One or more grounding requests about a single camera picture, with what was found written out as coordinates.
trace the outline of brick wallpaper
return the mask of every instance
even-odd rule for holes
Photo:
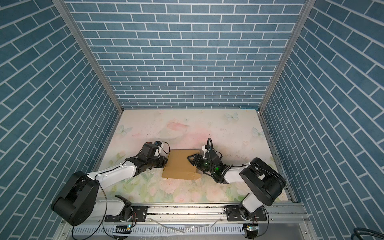
[[[265,109],[319,239],[384,231],[383,13],[383,1],[317,0]]]
[[[72,1],[125,108],[257,108],[304,0]]]
[[[51,0],[0,1],[0,239],[51,239],[50,203],[117,117]]]

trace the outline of black cable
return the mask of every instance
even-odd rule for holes
[[[111,169],[111,170],[108,170],[108,171],[105,171],[105,172],[98,172],[98,174],[103,174],[103,173],[106,173],[106,172],[110,172],[110,171],[113,171],[113,170],[115,170],[115,169],[117,169],[117,168],[119,168],[120,167],[120,165],[118,165],[117,167],[115,167],[114,169]]]
[[[377,238],[380,238],[380,239],[384,239],[384,237],[382,237],[382,236],[380,236],[380,235],[377,235],[377,234],[374,234],[374,233],[369,233],[369,232],[365,232],[365,233],[359,233],[359,235],[356,235],[356,234],[352,234],[351,235],[351,240],[354,240],[354,237],[356,236],[356,237],[360,237],[362,240],[364,240],[361,236],[363,236],[363,235],[368,235],[368,236],[372,236],[372,237],[377,237]]]
[[[207,139],[207,149],[208,150],[213,150],[213,148],[214,148],[214,144],[212,143],[212,139],[209,137]]]
[[[73,228],[72,228],[72,238],[73,238],[74,240],[86,240],[86,239],[90,238],[91,236],[93,236],[93,235],[99,230],[101,224],[102,224],[102,223],[99,224],[99,226],[96,228],[96,230],[95,230],[91,235],[89,235],[88,237],[83,238],[83,239],[77,239],[77,238],[74,238],[74,236],[73,236],[73,229],[74,229],[74,227],[73,227]]]
[[[219,180],[219,183],[223,183],[225,174],[226,174],[226,173],[228,172],[228,170],[230,170],[231,168],[232,168],[232,165],[228,165],[228,166],[223,170],[223,172],[222,172],[222,174],[221,174],[221,178],[220,178],[220,180]]]
[[[109,235],[109,234],[106,232],[105,228],[104,228],[104,218],[105,218],[105,215],[107,214],[108,201],[107,201],[107,195],[105,194],[104,189],[101,187],[100,182],[97,181],[97,183],[99,184],[99,187],[101,188],[101,191],[103,192],[104,197],[105,197],[105,212],[104,212],[104,216],[103,216],[103,218],[101,219],[101,225],[103,226],[103,231],[104,231],[104,233],[105,233],[106,235],[108,235],[109,237],[111,237],[111,238],[113,238],[113,239],[116,240],[116,238],[114,238],[114,237],[112,237],[111,235]]]
[[[135,225],[132,225],[130,228],[133,228],[136,226],[136,223],[137,223],[137,214],[135,213]]]
[[[168,145],[168,152],[165,152],[165,150],[161,147],[161,146],[159,146],[161,149],[163,149],[163,151],[164,151],[164,153],[165,154],[169,154],[170,153],[170,146],[169,146],[169,143],[167,143],[167,142],[164,142],[164,143],[166,143],[167,145]]]
[[[215,148],[213,148],[213,150],[215,151],[215,152],[218,152],[218,153],[220,153],[220,160],[223,158],[223,154],[221,153],[221,152],[219,152],[219,151],[216,151],[216,149]]]
[[[276,174],[274,174],[274,173],[271,173],[271,172],[269,172],[269,171],[267,171],[267,170],[265,170],[265,169],[263,169],[263,168],[259,168],[259,169],[261,169],[261,170],[263,170],[264,172],[267,172],[267,173],[269,173],[270,175],[272,175],[272,176],[274,176],[275,178],[277,178],[279,181],[280,181],[280,191],[282,192],[283,191],[283,189],[284,189],[284,180],[282,180],[279,176],[277,176]]]
[[[232,166],[232,167],[245,167],[245,166],[252,166],[251,164],[242,164],[241,166]]]
[[[356,227],[353,229],[353,233],[351,235],[351,240],[354,240],[354,237],[356,236],[359,240],[364,240],[361,235],[368,235],[368,236],[373,236],[373,237],[377,237],[377,238],[380,238],[380,239],[384,239],[384,234],[382,233],[379,233],[377,231],[374,231],[374,230],[370,230],[370,229],[367,229],[367,228],[361,228],[361,227]]]
[[[72,238],[73,238],[74,240],[86,240],[86,239],[90,238],[91,236],[93,236],[93,235],[99,230],[99,228],[100,228],[101,225],[103,225],[103,230],[104,230],[104,224],[103,224],[103,222],[104,222],[105,215],[107,214],[107,195],[105,195],[105,192],[104,192],[103,188],[101,187],[100,182],[97,181],[97,180],[96,180],[96,182],[99,184],[99,187],[101,188],[101,190],[103,191],[104,196],[105,196],[105,211],[104,211],[103,218],[101,219],[101,223],[100,223],[99,226],[96,228],[96,230],[95,230],[91,235],[89,235],[88,237],[83,238],[83,239],[76,239],[76,238],[74,238],[74,236],[73,236],[73,230],[74,230],[74,227],[73,227],[73,228],[72,228]]]
[[[268,211],[266,210],[266,208],[264,208],[264,210],[265,210],[266,214],[268,215],[268,223],[267,223],[267,226],[266,226],[266,230],[265,230],[265,232],[263,232],[263,234],[261,234],[261,235],[255,237],[255,238],[258,238],[258,237],[263,236],[263,235],[268,231],[268,227],[269,227],[269,213],[268,213]]]

